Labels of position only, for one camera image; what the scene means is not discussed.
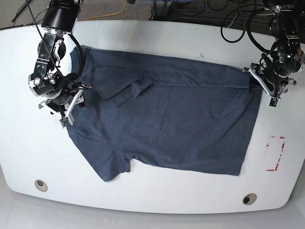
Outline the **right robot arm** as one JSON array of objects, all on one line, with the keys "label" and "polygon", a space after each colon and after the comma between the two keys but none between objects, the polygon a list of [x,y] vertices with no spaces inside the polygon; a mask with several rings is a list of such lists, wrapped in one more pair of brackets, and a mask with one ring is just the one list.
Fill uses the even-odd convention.
[{"label": "right robot arm", "polygon": [[[47,108],[51,114],[57,114],[62,126],[73,125],[74,106],[85,106],[83,92],[91,88],[77,80],[84,69],[84,54],[72,32],[81,11],[81,0],[52,0],[49,3],[41,27],[38,46],[38,58],[33,73],[29,76],[29,89],[35,96],[44,97],[39,108]],[[76,73],[63,75],[60,61],[66,53],[64,35],[67,34],[76,45],[79,54],[79,66]]]}]

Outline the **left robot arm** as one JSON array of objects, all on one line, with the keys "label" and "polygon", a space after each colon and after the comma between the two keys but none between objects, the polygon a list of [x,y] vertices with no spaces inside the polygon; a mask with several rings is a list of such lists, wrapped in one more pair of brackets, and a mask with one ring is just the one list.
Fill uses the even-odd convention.
[{"label": "left robot arm", "polygon": [[[251,12],[240,2],[234,10],[242,17],[243,34],[261,51],[260,62],[243,71],[268,94],[271,107],[277,107],[281,95],[296,83],[290,75],[301,71],[305,63],[296,33],[297,19],[304,8],[302,0],[265,0],[255,4]],[[275,38],[270,49],[255,40],[250,28],[252,19],[266,10],[272,12],[269,30]],[[147,85],[245,88],[242,81],[229,76],[232,68],[206,62],[82,48],[79,63],[81,78],[110,98],[140,79]]]}]

